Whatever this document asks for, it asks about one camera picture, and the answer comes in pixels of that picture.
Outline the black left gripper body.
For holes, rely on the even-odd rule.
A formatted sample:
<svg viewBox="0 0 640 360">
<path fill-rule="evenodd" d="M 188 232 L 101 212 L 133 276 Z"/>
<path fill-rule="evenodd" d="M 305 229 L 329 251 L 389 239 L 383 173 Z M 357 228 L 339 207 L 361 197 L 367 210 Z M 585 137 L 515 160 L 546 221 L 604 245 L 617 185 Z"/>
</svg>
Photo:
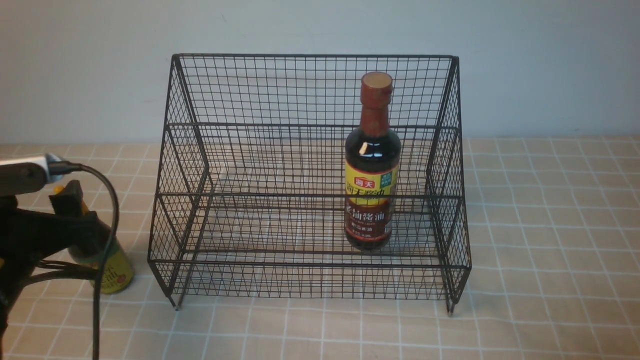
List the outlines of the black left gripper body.
<svg viewBox="0 0 640 360">
<path fill-rule="evenodd" d="M 98 278 L 97 269 L 75 263 L 56 263 L 50 265 L 50 272 L 33 273 L 51 255 L 97 240 L 99 218 L 94 211 L 70 217 L 21 209 L 15 197 L 3 198 L 1 203 L 0 334 L 4 336 L 10 312 L 25 287 L 48 280 Z"/>
</svg>

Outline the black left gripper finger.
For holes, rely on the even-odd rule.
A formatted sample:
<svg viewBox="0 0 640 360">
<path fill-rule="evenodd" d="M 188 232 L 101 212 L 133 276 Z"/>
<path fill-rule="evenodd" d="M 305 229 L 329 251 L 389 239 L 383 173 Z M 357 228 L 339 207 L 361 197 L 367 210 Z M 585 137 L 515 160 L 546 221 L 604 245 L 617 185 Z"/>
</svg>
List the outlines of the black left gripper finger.
<svg viewBox="0 0 640 360">
<path fill-rule="evenodd" d="M 78 218 L 89 212 L 83 200 L 82 185 L 77 179 L 70 180 L 66 186 L 55 186 L 48 198 L 55 215 Z"/>
</svg>

